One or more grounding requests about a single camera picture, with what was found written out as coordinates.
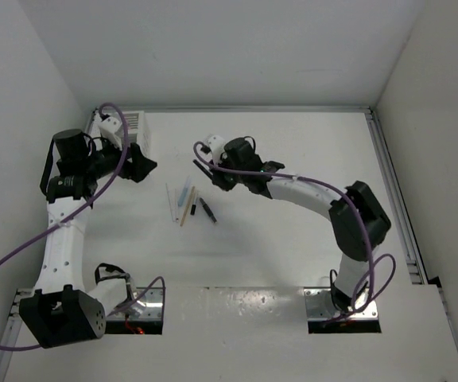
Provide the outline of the dark green gold-tipped pen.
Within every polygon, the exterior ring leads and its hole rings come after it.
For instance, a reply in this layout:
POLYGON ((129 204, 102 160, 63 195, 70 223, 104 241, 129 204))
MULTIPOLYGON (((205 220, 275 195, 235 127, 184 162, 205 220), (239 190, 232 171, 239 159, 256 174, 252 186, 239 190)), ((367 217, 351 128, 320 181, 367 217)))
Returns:
POLYGON ((193 159, 192 163, 204 174, 208 177, 208 179, 212 180, 212 172, 207 169, 204 165, 202 165, 197 159, 193 159))

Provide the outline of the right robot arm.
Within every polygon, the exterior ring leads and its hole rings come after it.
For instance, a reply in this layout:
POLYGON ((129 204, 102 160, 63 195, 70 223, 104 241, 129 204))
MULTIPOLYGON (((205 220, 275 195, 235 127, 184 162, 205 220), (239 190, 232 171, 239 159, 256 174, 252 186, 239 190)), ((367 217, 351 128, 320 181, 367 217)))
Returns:
POLYGON ((385 257, 375 257, 374 252, 391 222, 368 184, 356 181, 341 191, 322 181, 287 174, 284 164, 259 157, 250 136, 226 142, 210 135, 194 152, 210 156, 200 168, 223 191, 241 184, 253 194, 291 202, 329 221, 342 252, 339 268, 330 272, 329 289, 318 298, 330 322, 363 311, 378 297, 375 266, 385 257))

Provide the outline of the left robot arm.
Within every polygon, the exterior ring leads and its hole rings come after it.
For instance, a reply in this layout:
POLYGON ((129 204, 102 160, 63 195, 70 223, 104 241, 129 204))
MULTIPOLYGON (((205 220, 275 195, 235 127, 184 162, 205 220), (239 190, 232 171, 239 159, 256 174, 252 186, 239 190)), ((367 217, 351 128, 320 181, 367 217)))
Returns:
POLYGON ((132 300, 130 274, 109 263, 96 268, 95 288, 86 290, 84 237, 100 178, 115 174, 139 183, 156 166, 136 142, 124 150, 79 129, 53 135, 40 184, 52 232, 33 293, 19 304, 22 321, 42 348, 101 338, 107 316, 132 300))

